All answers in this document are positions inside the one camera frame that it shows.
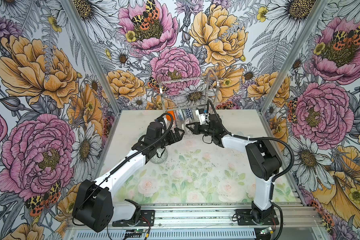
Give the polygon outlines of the blue floral bowl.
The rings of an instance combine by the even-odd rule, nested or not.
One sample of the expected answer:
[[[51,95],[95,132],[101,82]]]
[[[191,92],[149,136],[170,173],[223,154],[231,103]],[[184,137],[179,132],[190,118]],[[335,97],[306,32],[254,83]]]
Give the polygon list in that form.
[[[176,115],[179,121],[184,121],[186,119],[183,110],[176,110]]]

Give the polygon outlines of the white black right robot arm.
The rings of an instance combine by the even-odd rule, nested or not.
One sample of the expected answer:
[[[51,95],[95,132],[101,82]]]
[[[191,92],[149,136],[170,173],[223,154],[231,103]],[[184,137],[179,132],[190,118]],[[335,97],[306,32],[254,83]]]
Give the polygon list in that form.
[[[218,114],[203,113],[199,122],[186,124],[194,135],[210,136],[212,143],[221,147],[247,154],[252,173],[256,176],[256,192],[252,201],[250,216],[254,224],[263,224],[274,210],[274,181],[279,175],[282,160],[271,142],[279,142],[271,137],[243,137],[230,133],[222,124]]]

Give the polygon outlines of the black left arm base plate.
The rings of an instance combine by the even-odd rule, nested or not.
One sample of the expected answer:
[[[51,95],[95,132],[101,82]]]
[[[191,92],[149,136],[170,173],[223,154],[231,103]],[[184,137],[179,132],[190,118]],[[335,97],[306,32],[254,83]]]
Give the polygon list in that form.
[[[112,222],[113,227],[153,227],[155,222],[155,210],[141,210],[139,217],[131,220]]]

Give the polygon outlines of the steel two-tier dish rack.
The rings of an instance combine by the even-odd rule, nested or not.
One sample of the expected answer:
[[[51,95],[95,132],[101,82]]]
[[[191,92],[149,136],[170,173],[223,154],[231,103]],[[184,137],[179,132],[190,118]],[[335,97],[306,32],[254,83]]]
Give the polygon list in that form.
[[[194,119],[188,119],[189,123],[198,121],[195,110],[206,109],[208,101],[212,101],[213,104],[219,102],[219,78],[214,70],[208,70],[199,77],[169,78],[166,81],[158,78],[158,85],[162,110],[164,112],[174,111],[175,115],[176,110],[183,110],[186,118],[185,109],[191,108]],[[176,115],[174,126],[179,127],[179,125],[180,121]]]

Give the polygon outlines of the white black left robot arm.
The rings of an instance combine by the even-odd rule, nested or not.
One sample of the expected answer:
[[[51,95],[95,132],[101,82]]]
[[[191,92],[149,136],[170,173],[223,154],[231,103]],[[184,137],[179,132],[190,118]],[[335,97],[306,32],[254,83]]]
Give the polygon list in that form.
[[[160,157],[159,150],[181,141],[184,134],[182,129],[167,126],[163,118],[151,122],[146,134],[120,163],[96,180],[81,183],[72,212],[73,223],[79,221],[97,233],[110,223],[137,225],[142,218],[141,206],[127,199],[114,202],[113,195],[149,160]]]

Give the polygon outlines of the white brown lattice bowl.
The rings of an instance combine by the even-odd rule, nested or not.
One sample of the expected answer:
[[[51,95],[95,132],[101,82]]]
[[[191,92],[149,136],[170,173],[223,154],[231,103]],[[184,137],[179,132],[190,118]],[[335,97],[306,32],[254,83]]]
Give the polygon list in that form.
[[[187,129],[187,127],[186,127],[186,124],[188,124],[188,123],[189,123],[189,120],[188,120],[188,119],[183,120],[183,121],[180,121],[179,128],[180,128],[181,130],[183,130],[184,132],[187,132],[188,129]]]

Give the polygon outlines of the green patterned bowl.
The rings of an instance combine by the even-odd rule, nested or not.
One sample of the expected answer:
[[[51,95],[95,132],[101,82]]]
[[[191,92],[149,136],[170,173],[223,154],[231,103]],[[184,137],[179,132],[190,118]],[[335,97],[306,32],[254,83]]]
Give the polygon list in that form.
[[[165,148],[157,149],[156,154],[150,158],[150,162],[154,164],[162,164],[167,160],[168,154],[168,150]]]

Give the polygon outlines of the dark blue dotted bowl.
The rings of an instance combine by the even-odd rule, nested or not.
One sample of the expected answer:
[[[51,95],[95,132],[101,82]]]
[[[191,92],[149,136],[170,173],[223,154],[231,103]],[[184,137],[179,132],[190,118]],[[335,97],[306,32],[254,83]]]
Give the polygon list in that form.
[[[187,119],[191,119],[191,120],[194,119],[193,110],[191,108],[185,109],[185,114]]]

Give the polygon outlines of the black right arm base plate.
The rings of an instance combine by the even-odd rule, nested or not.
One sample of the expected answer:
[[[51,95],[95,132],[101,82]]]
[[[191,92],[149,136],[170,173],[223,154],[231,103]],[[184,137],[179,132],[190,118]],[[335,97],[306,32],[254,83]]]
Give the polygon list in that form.
[[[236,209],[234,218],[236,218],[239,226],[277,226],[280,224],[274,209],[264,218],[261,218],[260,214],[254,214],[251,209]]]

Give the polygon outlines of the plain orange bowl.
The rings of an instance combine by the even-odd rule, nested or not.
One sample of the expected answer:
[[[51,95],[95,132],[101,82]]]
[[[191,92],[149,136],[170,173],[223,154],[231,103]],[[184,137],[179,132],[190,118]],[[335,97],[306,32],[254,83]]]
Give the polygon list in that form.
[[[167,120],[170,121],[170,120],[173,120],[175,121],[176,120],[176,115],[174,113],[174,111],[167,111],[168,115],[166,116]]]

